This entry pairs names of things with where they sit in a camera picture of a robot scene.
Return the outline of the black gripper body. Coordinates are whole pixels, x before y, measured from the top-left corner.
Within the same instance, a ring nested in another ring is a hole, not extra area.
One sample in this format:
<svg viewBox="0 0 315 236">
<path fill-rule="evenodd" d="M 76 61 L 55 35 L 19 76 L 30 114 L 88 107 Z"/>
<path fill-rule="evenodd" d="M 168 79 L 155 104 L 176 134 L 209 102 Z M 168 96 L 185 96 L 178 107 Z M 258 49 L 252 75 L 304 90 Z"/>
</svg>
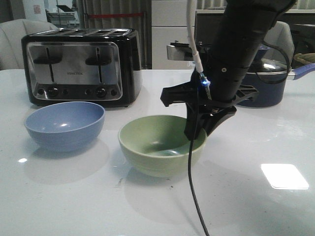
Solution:
<svg viewBox="0 0 315 236">
<path fill-rule="evenodd" d="M 164 88 L 161 101 L 168 107 L 173 103 L 185 103 L 187 115 L 235 113 L 235 105 L 254 101 L 258 90 L 253 86 L 242 85 L 245 71 L 205 71 L 204 77 L 193 72 L 190 81 Z"/>
</svg>

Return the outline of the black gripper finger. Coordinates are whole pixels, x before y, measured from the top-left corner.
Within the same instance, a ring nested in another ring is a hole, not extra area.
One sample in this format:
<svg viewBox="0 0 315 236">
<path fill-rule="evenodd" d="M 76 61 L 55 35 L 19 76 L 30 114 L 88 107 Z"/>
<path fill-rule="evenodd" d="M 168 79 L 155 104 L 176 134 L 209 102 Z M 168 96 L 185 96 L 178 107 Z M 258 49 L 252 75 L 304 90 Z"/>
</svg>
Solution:
<svg viewBox="0 0 315 236">
<path fill-rule="evenodd" d="M 229 107 L 222 109 L 215 114 L 209 114 L 203 123 L 203 129 L 206 131 L 207 136 L 210 136 L 224 121 L 233 117 L 236 111 L 237 109 L 235 107 Z"/>
<path fill-rule="evenodd" d="M 184 134 L 189 141 L 195 140 L 202 128 L 200 119 L 203 115 L 202 106 L 197 103 L 186 103 L 186 125 Z"/>
</svg>

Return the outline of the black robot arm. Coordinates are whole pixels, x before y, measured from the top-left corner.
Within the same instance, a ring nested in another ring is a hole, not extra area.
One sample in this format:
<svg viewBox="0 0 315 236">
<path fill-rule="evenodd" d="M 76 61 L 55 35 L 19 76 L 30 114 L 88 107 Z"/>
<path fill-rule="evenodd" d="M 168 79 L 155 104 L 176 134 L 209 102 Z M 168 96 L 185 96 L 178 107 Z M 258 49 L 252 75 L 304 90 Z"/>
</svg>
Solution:
<svg viewBox="0 0 315 236">
<path fill-rule="evenodd" d="M 238 103 L 257 97 L 257 90 L 242 80 L 268 30 L 293 5 L 292 0 L 228 1 L 214 42 L 204 52 L 198 51 L 187 27 L 195 69 L 189 82 L 164 88 L 160 98 L 165 106 L 185 103 L 188 140 L 200 130 L 211 134 L 236 113 Z"/>
</svg>

